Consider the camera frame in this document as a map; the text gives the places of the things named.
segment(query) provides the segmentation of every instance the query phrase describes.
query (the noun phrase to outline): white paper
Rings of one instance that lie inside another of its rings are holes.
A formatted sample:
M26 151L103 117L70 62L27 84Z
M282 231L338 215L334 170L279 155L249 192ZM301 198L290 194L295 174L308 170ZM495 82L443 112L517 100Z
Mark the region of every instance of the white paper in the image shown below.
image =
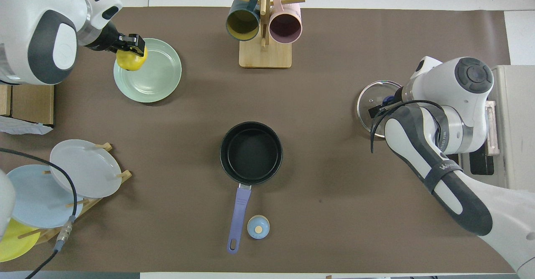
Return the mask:
M42 123L31 123L20 119L13 119L11 117L0 117L0 131L8 134L38 134L44 135L52 130L52 127L43 125Z

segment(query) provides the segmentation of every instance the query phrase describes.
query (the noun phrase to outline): purple pan handle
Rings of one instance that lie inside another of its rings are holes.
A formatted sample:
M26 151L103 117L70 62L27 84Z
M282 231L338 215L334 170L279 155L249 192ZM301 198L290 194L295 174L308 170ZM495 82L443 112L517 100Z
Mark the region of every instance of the purple pan handle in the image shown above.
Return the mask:
M227 252L230 254L236 254L237 249L239 248L239 239L241 239L241 230L243 229L245 209L247 209L247 203L249 202L250 196L250 189L237 188L234 212L232 214L231 232L229 234L229 242L227 243Z

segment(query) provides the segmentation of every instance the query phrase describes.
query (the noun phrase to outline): pink mug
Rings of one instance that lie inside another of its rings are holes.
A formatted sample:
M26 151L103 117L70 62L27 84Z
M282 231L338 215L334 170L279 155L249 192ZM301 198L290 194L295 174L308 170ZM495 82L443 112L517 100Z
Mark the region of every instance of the pink mug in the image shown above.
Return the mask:
M269 34L279 43L294 43L301 36L301 7L299 3L283 5L282 0L273 0L269 19Z

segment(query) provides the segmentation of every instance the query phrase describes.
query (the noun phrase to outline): black frying pan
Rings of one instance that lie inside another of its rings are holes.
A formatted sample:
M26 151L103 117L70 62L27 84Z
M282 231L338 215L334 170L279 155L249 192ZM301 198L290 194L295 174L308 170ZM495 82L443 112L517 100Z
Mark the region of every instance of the black frying pan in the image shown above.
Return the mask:
M227 251L236 254L251 185L263 183L277 172L283 160L283 147L267 125L243 122L227 132L219 157L225 172L239 182L227 243Z

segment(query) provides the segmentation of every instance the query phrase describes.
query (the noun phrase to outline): cable connector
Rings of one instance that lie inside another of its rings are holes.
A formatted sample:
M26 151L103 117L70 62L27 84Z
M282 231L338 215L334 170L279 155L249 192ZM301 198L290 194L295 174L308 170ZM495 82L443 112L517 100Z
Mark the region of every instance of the cable connector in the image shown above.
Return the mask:
M54 246L54 250L57 250L58 252L61 251L61 248L67 242L67 239L69 239L69 236L71 235L74 220L76 220L76 216L69 216L69 220L62 226L58 234L58 238L56 238L56 245Z

